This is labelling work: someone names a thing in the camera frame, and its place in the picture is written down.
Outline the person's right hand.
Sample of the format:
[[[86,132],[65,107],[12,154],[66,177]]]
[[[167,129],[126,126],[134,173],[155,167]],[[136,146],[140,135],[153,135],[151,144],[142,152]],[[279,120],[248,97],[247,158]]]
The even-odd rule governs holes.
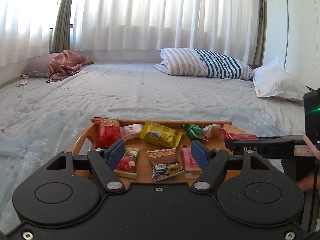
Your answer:
[[[309,191],[313,189],[313,183],[314,183],[314,175],[310,174],[305,178],[301,179],[300,181],[298,181],[297,185],[302,191]]]

